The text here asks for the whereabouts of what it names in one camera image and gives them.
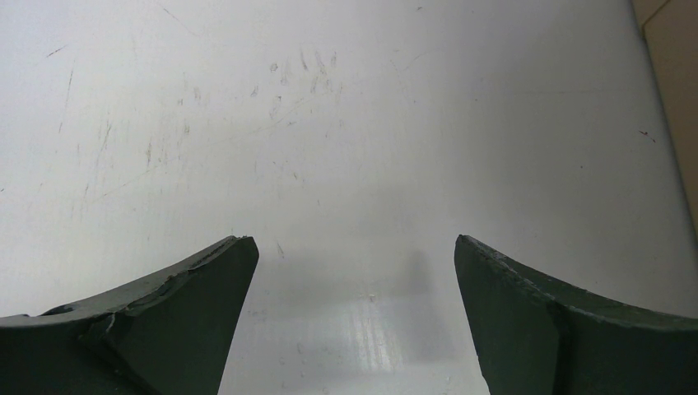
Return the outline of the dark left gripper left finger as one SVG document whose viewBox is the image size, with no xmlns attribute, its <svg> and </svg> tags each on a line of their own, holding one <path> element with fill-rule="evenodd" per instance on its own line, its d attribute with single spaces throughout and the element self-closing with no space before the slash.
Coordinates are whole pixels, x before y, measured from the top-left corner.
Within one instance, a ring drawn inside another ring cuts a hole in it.
<svg viewBox="0 0 698 395">
<path fill-rule="evenodd" d="M 1 320 L 4 394 L 215 394 L 259 259 L 250 236 Z"/>
</svg>

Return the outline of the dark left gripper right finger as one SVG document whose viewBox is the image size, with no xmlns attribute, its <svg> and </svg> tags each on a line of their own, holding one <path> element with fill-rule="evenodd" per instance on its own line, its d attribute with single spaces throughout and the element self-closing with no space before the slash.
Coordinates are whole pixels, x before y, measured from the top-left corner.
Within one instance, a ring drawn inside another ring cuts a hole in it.
<svg viewBox="0 0 698 395">
<path fill-rule="evenodd" d="M 695 319 L 596 295 L 467 235 L 454 267 L 491 393 L 696 393 Z"/>
</svg>

